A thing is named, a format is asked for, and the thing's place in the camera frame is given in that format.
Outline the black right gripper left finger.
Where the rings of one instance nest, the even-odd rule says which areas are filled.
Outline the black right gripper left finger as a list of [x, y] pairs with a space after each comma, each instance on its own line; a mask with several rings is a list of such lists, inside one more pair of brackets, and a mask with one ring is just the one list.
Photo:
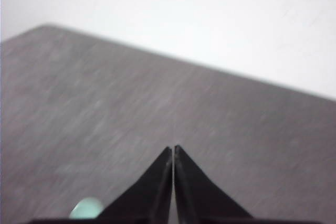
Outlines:
[[166, 147], [144, 174], [97, 217], [99, 220], [168, 220], [172, 150]]

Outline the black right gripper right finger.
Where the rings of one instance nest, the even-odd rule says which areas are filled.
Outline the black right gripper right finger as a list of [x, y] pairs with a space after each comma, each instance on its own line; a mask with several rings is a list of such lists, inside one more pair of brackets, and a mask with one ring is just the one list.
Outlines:
[[253, 219], [207, 177], [180, 145], [174, 147], [174, 187], [179, 220]]

